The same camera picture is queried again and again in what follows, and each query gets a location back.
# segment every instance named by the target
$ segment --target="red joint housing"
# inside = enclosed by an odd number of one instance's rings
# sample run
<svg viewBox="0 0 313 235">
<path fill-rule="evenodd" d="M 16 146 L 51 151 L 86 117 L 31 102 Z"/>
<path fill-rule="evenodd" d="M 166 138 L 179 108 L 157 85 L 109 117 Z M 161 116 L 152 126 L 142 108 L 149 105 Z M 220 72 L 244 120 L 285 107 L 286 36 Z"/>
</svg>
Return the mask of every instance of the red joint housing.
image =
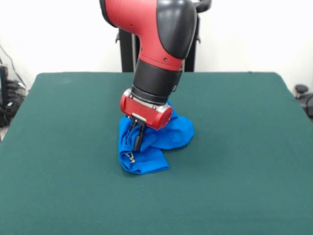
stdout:
<svg viewBox="0 0 313 235">
<path fill-rule="evenodd" d="M 131 118 L 133 117 L 133 114 L 136 114 L 137 116 L 141 116 L 146 119 L 146 125 L 155 130 L 165 127 L 171 119 L 173 113 L 173 108 L 170 106 L 164 112 L 159 112 L 133 100 L 126 95 L 122 95 L 120 108 L 125 115 Z"/>
</svg>

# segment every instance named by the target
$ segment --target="blue cloth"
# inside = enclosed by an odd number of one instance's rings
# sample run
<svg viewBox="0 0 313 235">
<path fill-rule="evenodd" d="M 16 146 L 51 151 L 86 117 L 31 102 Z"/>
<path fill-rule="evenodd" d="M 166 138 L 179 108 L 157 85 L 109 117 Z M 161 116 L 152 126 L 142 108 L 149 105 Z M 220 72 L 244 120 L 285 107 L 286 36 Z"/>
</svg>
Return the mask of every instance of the blue cloth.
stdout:
<svg viewBox="0 0 313 235">
<path fill-rule="evenodd" d="M 167 170 L 169 164 L 162 150 L 185 147 L 194 136 L 192 122 L 173 111 L 170 121 L 164 128 L 158 131 L 150 127 L 146 128 L 140 151 L 133 152 L 139 126 L 130 131 L 132 122 L 127 117 L 123 117 L 120 121 L 118 158 L 123 169 L 134 174 Z"/>
</svg>

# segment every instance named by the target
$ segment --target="cable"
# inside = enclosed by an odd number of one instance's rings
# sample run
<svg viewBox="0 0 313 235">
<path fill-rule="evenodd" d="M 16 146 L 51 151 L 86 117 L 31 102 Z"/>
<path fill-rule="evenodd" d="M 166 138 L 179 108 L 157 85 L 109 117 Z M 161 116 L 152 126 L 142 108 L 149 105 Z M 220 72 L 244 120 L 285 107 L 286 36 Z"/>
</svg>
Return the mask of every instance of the cable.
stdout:
<svg viewBox="0 0 313 235">
<path fill-rule="evenodd" d="M 6 53 L 6 51 L 3 49 L 3 47 L 1 46 L 1 44 L 0 44 L 0 48 L 1 48 L 1 50 L 3 51 L 3 53 L 10 59 L 11 65 L 12 65 L 12 69 L 13 69 L 14 73 L 16 74 L 16 76 L 17 76 L 17 77 L 19 78 L 19 80 L 23 83 L 23 85 L 26 86 L 26 84 L 24 83 L 24 81 L 22 80 L 22 78 L 21 78 L 21 77 L 19 76 L 19 74 L 16 72 L 12 58 L 8 55 L 8 53 Z"/>
</svg>

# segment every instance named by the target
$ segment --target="black chair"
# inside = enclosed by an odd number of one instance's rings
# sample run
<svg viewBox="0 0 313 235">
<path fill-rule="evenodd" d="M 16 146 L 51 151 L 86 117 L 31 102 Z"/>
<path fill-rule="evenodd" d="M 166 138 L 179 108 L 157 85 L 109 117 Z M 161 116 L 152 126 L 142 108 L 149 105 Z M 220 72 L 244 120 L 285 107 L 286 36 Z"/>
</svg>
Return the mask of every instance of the black chair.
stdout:
<svg viewBox="0 0 313 235">
<path fill-rule="evenodd" d="M 307 93 L 309 88 L 302 84 L 296 85 L 295 90 L 297 91 L 296 99 L 301 107 L 309 117 L 313 118 L 313 93 Z"/>
</svg>

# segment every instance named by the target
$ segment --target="green table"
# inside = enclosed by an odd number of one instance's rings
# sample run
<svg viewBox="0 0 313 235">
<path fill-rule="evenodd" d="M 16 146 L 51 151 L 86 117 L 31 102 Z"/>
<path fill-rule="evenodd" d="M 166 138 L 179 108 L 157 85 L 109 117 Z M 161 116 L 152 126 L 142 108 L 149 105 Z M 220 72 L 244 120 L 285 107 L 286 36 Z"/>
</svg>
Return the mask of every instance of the green table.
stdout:
<svg viewBox="0 0 313 235">
<path fill-rule="evenodd" d="M 40 74 L 0 146 L 0 235 L 313 234 L 313 125 L 274 73 L 186 73 L 195 136 L 143 176 L 117 158 L 130 73 Z"/>
</svg>

